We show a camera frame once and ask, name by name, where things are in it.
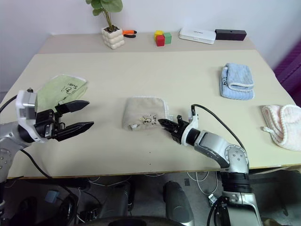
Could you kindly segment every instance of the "black cable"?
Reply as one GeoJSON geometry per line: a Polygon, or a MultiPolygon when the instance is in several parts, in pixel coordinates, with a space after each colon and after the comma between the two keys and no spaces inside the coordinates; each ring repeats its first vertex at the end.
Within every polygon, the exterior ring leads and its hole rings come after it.
{"type": "Polygon", "coordinates": [[[217,215],[217,206],[215,207],[214,215],[213,215],[214,226],[217,226],[217,223],[216,223],[216,215],[217,215]]]}
{"type": "MultiPolygon", "coordinates": [[[[33,157],[32,157],[28,152],[26,152],[26,151],[23,150],[23,149],[21,149],[20,151],[27,155],[27,157],[31,160],[31,162],[34,164],[34,166],[37,168],[37,170],[38,170],[41,174],[43,174],[43,175],[44,175],[45,177],[47,177],[49,180],[52,180],[52,181],[55,182],[55,180],[54,180],[51,176],[49,176],[47,173],[45,173],[45,172],[37,165],[37,163],[35,162],[35,160],[33,159],[33,157]]],[[[64,186],[64,185],[60,185],[60,184],[58,184],[58,183],[57,183],[57,185],[59,185],[61,188],[63,188],[65,191],[67,191],[67,192],[70,194],[70,196],[75,200],[75,203],[77,203],[78,197],[77,197],[72,191],[70,191],[70,190],[69,190],[66,186],[64,186]]],[[[74,224],[76,225],[76,215],[75,215],[75,217],[74,217],[74,224]]]]}
{"type": "Polygon", "coordinates": [[[97,200],[97,202],[99,203],[100,206],[102,205],[101,202],[99,201],[99,199],[97,199],[94,195],[92,195],[92,194],[89,193],[89,192],[84,192],[84,193],[90,195],[90,196],[93,197],[95,200],[97,200]]]}
{"type": "Polygon", "coordinates": [[[9,105],[10,102],[12,102],[16,98],[17,98],[17,95],[13,96],[2,107],[0,107],[0,113],[3,111],[4,108],[6,108],[7,105],[9,105]]]}
{"type": "Polygon", "coordinates": [[[19,176],[19,177],[7,179],[6,181],[14,181],[14,180],[18,180],[18,179],[23,178],[23,177],[24,177],[24,176],[19,176]]]}
{"type": "Polygon", "coordinates": [[[217,121],[219,121],[229,131],[229,133],[237,140],[237,142],[239,143],[239,145],[243,149],[245,149],[244,145],[241,143],[241,141],[239,140],[239,138],[232,132],[232,130],[230,130],[230,128],[219,117],[217,117],[216,114],[214,114],[212,111],[210,111],[208,108],[206,108],[206,107],[204,107],[202,105],[191,105],[192,115],[196,115],[195,107],[200,107],[200,108],[204,109],[205,111],[209,112],[213,117],[215,117],[217,119],[217,121]]]}
{"type": "Polygon", "coordinates": [[[212,212],[215,209],[215,207],[217,207],[219,204],[221,204],[221,202],[223,201],[223,197],[220,196],[215,203],[212,205],[209,215],[208,215],[208,219],[207,219],[207,226],[210,226],[210,220],[211,220],[211,216],[212,216],[212,212]]]}

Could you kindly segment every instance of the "table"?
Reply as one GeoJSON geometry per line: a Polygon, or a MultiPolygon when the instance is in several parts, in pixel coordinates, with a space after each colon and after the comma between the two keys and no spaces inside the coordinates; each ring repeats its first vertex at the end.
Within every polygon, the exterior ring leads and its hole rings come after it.
{"type": "MultiPolygon", "coordinates": [[[[191,104],[206,106],[240,138],[248,152],[251,169],[301,165],[301,153],[278,147],[270,135],[261,130],[266,126],[262,106],[294,102],[248,39],[206,45],[173,36],[171,45],[158,48],[151,40],[151,34],[140,35],[142,40],[127,39],[124,48],[114,51],[106,48],[101,40],[96,41],[97,34],[51,37],[4,98],[3,102],[28,87],[37,90],[47,80],[62,73],[89,81],[88,90],[81,99],[90,104],[79,112],[64,115],[62,120],[66,125],[94,121],[94,126],[77,137],[33,144],[26,149],[48,174],[67,177],[219,168],[217,163],[192,147],[174,142],[162,129],[140,132],[122,129],[125,101],[131,96],[161,97],[167,101],[171,114],[181,114],[185,120],[191,104]],[[86,42],[83,43],[88,45],[86,49],[76,45],[85,37],[95,40],[95,52],[86,42]],[[69,39],[70,43],[64,45],[59,39],[65,42],[69,39]],[[254,99],[239,101],[220,96],[219,77],[228,62],[251,68],[255,81],[254,99]]],[[[14,112],[14,105],[10,104],[1,114],[1,123],[15,121],[14,112]]],[[[199,129],[221,135],[236,144],[214,117],[200,109],[197,113],[199,129]]],[[[41,176],[23,153],[17,153],[9,176],[21,175],[41,176]]]]}

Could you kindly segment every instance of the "white wall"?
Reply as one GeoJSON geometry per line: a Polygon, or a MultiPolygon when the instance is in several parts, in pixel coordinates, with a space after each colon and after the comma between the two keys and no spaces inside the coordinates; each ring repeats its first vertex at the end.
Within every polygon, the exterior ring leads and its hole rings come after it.
{"type": "MultiPolygon", "coordinates": [[[[301,38],[301,0],[123,0],[116,25],[139,32],[241,29],[273,68],[301,38]]],[[[0,1],[0,90],[8,90],[49,34],[98,33],[85,0],[0,1]]]]}

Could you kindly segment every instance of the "white box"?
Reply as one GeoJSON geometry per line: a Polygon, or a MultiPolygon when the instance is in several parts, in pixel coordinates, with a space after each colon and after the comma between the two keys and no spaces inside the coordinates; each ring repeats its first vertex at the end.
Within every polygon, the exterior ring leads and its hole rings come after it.
{"type": "Polygon", "coordinates": [[[207,44],[213,44],[215,37],[215,32],[185,27],[180,30],[179,34],[180,39],[198,41],[207,44]]]}

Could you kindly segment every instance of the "plant stem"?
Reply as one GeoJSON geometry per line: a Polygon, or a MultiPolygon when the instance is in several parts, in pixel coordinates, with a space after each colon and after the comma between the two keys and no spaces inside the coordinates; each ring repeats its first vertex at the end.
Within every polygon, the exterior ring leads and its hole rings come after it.
{"type": "Polygon", "coordinates": [[[112,21],[111,21],[111,15],[110,15],[110,13],[107,10],[105,10],[105,11],[103,11],[103,16],[105,17],[106,21],[108,22],[109,30],[111,32],[113,32],[113,26],[112,26],[112,21]]]}

